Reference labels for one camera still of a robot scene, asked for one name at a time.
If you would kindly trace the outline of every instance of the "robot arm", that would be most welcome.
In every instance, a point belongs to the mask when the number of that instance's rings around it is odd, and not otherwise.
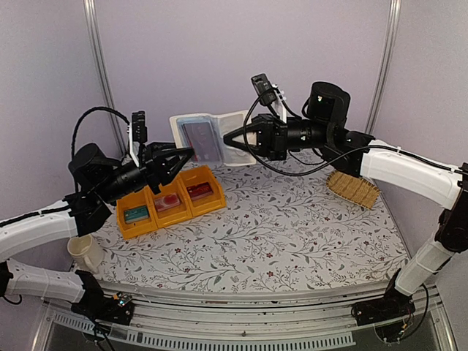
[[[58,298],[71,302],[72,311],[91,320],[129,324],[133,312],[131,297],[106,298],[89,272],[49,271],[11,259],[18,252],[50,241],[97,231],[110,215],[107,204],[115,204],[147,185],[157,194],[159,185],[169,184],[193,156],[191,148],[177,149],[173,143],[145,145],[142,111],[132,114],[129,133],[132,161],[121,165],[107,158],[96,144],[87,144],[68,166],[81,187],[79,192],[41,210],[0,223],[0,297],[25,294]]]
[[[252,82],[259,97],[250,113],[258,102],[266,106],[281,100],[295,117],[287,117],[285,123],[277,117],[281,115],[281,111],[277,111],[275,115],[255,116],[247,125],[248,114],[244,126],[224,135],[227,145],[250,152],[265,166],[268,165],[259,156],[283,160],[288,150],[317,148],[327,163],[305,173],[282,173],[304,176],[332,165],[351,176],[373,178],[408,189],[444,208],[436,234],[396,272],[384,297],[353,306],[359,325],[401,317],[408,311],[413,313],[412,294],[455,253],[468,250],[468,164],[462,167],[444,165],[389,146],[371,135],[345,129],[350,95],[333,84],[316,82],[312,85],[302,119],[292,113],[282,92],[272,86],[265,75],[253,77]],[[256,140],[255,144],[238,141],[239,135],[243,135],[246,142],[246,133],[254,133],[255,137],[250,140]]]

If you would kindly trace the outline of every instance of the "purple wall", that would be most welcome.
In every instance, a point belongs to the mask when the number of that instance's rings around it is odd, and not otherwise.
[[[73,191],[67,164],[76,120],[102,105],[81,1],[0,3],[0,219],[41,208]],[[116,144],[105,114],[83,123],[78,144]],[[63,241],[24,252],[25,263],[68,269]],[[0,350],[31,347],[39,299],[0,300]]]
[[[116,106],[145,110],[150,140],[168,118],[248,109],[265,72],[299,112],[316,80],[350,92],[364,129],[382,57],[389,1],[97,1]]]
[[[376,137],[445,163],[468,161],[468,2],[403,1]],[[431,201],[380,184],[415,252],[437,228]],[[460,350],[468,350],[468,253],[457,254],[437,286]]]

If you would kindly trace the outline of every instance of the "floral tablecloth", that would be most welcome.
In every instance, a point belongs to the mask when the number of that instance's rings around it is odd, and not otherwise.
[[[273,164],[290,172],[312,167],[292,158]],[[292,178],[261,165],[215,167],[226,208],[128,241],[112,215],[94,234],[105,250],[97,278],[226,293],[389,279],[407,253],[387,208],[381,199],[369,211],[335,196],[325,185],[331,171]]]

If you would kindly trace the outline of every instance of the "orange tray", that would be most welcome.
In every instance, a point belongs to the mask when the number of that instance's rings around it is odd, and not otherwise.
[[[214,178],[214,175],[208,166],[204,165],[193,168],[192,170],[186,170],[184,172],[180,172],[179,175],[187,197],[189,198],[189,207],[193,216],[201,216],[202,214],[207,214],[208,212],[226,207],[226,199],[224,198],[222,187],[216,178]],[[210,184],[213,194],[192,201],[189,193],[186,191],[186,188],[206,182]]]
[[[207,182],[210,184],[213,194],[192,201],[186,188]],[[193,217],[226,207],[222,187],[214,178],[208,166],[180,172],[171,184],[161,186],[159,189],[161,192],[155,195],[148,186],[145,186],[143,190],[129,194],[117,201],[117,223],[124,239],[154,232],[159,228],[184,222]],[[181,204],[166,211],[156,211],[154,201],[174,193],[177,194]],[[124,212],[143,205],[148,208],[149,218],[130,224],[125,223]]]

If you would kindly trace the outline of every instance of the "ceramic mug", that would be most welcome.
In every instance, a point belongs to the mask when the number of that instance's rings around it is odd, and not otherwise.
[[[104,251],[91,234],[68,240],[67,250],[80,269],[98,274],[97,266],[104,259]]]

